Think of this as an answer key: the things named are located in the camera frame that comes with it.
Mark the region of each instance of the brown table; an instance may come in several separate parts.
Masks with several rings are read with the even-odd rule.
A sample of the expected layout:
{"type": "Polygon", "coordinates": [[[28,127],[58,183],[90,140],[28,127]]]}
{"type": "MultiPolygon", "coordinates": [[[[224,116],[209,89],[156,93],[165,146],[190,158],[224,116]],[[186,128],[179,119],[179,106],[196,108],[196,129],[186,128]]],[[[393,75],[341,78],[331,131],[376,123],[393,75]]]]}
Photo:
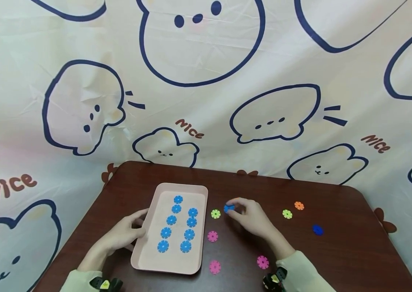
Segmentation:
{"type": "MultiPolygon", "coordinates": [[[[256,200],[338,292],[412,292],[412,276],[354,188],[140,162],[126,162],[117,169],[34,291],[59,291],[91,245],[123,216],[149,207],[162,182],[206,186],[209,212],[222,210],[233,197],[256,200]],[[305,209],[295,209],[295,201],[304,203],[305,209]],[[285,219],[283,209],[291,210],[293,218],[285,219]],[[323,227],[323,236],[313,233],[313,224],[323,227]]],[[[210,230],[218,232],[219,240],[210,243],[205,237],[202,267],[193,276],[134,270],[125,249],[108,259],[104,274],[123,280],[126,292],[263,291],[262,277],[275,270],[270,249],[224,214],[219,219],[206,216],[205,232],[210,230]],[[256,264],[259,255],[270,259],[268,270],[256,264]],[[216,276],[208,269],[213,259],[222,266],[216,276]]]]}

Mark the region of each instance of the hand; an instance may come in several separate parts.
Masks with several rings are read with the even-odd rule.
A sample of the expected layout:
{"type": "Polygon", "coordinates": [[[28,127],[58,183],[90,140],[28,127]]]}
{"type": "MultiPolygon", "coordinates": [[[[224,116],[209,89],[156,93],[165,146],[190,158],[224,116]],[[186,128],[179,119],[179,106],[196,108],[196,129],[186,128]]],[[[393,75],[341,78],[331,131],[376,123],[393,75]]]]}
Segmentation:
{"type": "Polygon", "coordinates": [[[242,214],[228,210],[227,215],[239,222],[250,233],[266,240],[277,259],[284,259],[295,253],[295,249],[274,227],[259,203],[254,200],[235,198],[225,204],[243,206],[242,214]]]}
{"type": "Polygon", "coordinates": [[[136,224],[142,226],[144,221],[141,219],[143,215],[148,212],[148,209],[139,210],[127,217],[120,220],[112,229],[106,233],[95,246],[107,251],[108,255],[111,255],[117,249],[128,248],[133,249],[131,243],[139,238],[143,237],[146,233],[144,228],[133,229],[132,225],[136,224]]]}
{"type": "Polygon", "coordinates": [[[267,239],[272,234],[278,232],[258,202],[244,198],[235,198],[228,201],[226,205],[243,206],[242,214],[229,210],[227,215],[239,222],[250,233],[267,239]]]}

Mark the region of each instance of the white cloth backdrop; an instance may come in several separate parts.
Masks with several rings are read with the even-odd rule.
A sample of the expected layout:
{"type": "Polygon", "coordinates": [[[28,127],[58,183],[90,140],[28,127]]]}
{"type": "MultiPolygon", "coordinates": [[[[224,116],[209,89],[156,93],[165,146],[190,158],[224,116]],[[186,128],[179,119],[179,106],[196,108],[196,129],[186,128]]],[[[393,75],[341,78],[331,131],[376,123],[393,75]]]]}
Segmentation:
{"type": "Polygon", "coordinates": [[[412,0],[0,0],[0,292],[127,160],[350,185],[412,273],[412,0]]]}

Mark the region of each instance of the light green sleeve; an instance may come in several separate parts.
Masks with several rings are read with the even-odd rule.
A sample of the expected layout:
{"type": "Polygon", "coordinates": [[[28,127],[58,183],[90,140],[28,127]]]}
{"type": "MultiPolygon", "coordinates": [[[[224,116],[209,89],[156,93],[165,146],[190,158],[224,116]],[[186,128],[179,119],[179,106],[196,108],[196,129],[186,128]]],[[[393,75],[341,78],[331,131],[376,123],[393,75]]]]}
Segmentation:
{"type": "Polygon", "coordinates": [[[89,282],[95,277],[102,277],[102,272],[80,272],[73,270],[68,274],[67,280],[60,289],[60,292],[98,292],[98,289],[89,285],[89,282]]]}
{"type": "Polygon", "coordinates": [[[301,251],[277,261],[276,265],[287,270],[282,283],[287,292],[335,292],[301,251]]]}

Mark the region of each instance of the plastic tray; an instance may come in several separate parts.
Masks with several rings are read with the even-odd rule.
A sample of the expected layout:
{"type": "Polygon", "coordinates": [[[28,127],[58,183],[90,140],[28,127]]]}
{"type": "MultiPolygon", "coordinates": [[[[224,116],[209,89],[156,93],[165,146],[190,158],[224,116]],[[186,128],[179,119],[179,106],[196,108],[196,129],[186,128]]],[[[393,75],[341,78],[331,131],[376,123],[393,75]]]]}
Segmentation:
{"type": "Polygon", "coordinates": [[[207,194],[207,188],[202,185],[179,185],[167,182],[158,185],[143,224],[146,235],[137,240],[133,249],[132,267],[138,270],[186,275],[196,273],[201,267],[203,257],[207,194]],[[182,196],[183,199],[179,204],[182,207],[179,213],[172,211],[176,196],[182,196]],[[197,224],[193,228],[187,225],[190,208],[196,208],[198,211],[195,217],[197,224]],[[176,216],[174,225],[167,224],[167,217],[170,215],[176,216]],[[165,227],[172,230],[172,234],[167,239],[161,237],[161,230],[165,227]],[[180,250],[180,244],[185,241],[184,233],[187,229],[192,229],[195,236],[190,240],[191,250],[184,253],[180,250]],[[169,243],[169,249],[163,253],[157,249],[161,240],[169,243]]]}

